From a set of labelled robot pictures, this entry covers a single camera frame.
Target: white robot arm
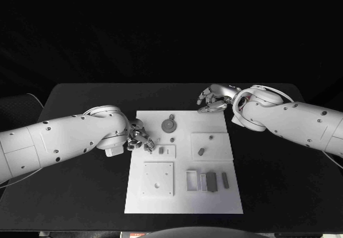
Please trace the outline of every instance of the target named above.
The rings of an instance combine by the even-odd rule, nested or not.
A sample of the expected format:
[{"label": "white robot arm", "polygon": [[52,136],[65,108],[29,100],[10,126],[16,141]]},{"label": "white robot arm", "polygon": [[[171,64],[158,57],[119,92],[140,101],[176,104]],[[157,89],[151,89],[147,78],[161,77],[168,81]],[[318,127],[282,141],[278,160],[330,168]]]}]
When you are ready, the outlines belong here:
[{"label": "white robot arm", "polygon": [[240,90],[212,84],[197,98],[197,104],[203,98],[207,103],[197,112],[220,112],[232,104],[235,124],[255,131],[268,129],[281,138],[343,157],[343,113],[294,102],[282,92],[274,90],[289,99],[291,103],[284,103],[266,88],[253,85]]},{"label": "white robot arm", "polygon": [[53,165],[96,147],[106,156],[124,153],[144,144],[151,152],[154,143],[142,122],[128,121],[115,106],[92,108],[83,114],[43,121],[0,132],[0,183]]}]

